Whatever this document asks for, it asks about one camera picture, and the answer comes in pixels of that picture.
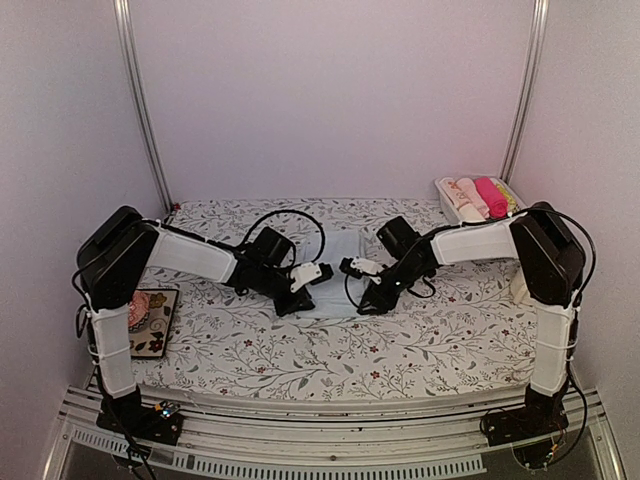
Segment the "light blue cloth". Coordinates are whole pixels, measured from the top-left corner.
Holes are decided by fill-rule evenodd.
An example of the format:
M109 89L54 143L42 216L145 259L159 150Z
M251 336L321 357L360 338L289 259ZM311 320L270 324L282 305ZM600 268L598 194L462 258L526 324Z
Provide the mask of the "light blue cloth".
M345 292L345 274L339 269L343 258L365 256L365 242L357 230L334 230L325 232L325 246L319 263L329 264L333 270L331 279L317 285L308 285L314 307L296 313L305 320L344 319L357 316L357 308Z

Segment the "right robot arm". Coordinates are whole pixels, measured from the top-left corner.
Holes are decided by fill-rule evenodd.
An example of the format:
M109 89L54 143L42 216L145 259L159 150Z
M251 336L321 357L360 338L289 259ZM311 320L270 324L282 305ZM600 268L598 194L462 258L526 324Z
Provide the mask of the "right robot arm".
M537 317L534 369L523 407L486 413L480 429L490 445L522 441L568 426L563 397L575 383L571 359L578 309L595 270L595 248L583 248L573 234L578 223L538 202L509 218L438 227L417 233L402 217L377 232L394 262L365 266L344 260L340 269L369 283L359 301L361 315L392 311L402 292L443 266L467 261L516 259Z

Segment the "cream white towel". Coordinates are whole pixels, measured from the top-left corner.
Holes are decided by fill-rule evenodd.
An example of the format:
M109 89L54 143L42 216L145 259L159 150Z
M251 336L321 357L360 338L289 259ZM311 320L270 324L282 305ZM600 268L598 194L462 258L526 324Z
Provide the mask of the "cream white towel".
M484 216L472 204L465 204L458 210L460 219L465 223L484 222Z

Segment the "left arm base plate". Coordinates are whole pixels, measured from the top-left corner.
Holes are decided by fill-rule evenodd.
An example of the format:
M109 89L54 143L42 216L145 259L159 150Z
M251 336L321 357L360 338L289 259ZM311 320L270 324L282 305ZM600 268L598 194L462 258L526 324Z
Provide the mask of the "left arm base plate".
M165 411L163 407L157 410L135 403L103 400L96 424L126 438L176 446L185 417L181 413L166 415Z

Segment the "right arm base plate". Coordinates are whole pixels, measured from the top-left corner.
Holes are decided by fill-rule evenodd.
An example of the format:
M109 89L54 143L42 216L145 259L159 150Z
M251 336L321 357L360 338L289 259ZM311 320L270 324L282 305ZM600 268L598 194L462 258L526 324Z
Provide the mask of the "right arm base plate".
M487 412L479 428L490 446L529 440L568 427L563 402L542 403L516 409Z

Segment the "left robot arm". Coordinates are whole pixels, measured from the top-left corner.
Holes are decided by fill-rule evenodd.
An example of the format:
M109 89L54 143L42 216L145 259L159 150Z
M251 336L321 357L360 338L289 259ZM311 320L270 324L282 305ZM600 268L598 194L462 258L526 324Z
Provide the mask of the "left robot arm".
M108 410L111 419L128 434L141 433L149 423L146 408L130 397L138 385L131 367L128 326L129 305L147 269L168 269L239 293L258 293L273 301L278 316L286 316L314 307L294 271L279 265L291 246L270 228L264 228L248 246L232 246L146 219L131 206L117 209L76 257L101 385L114 400Z

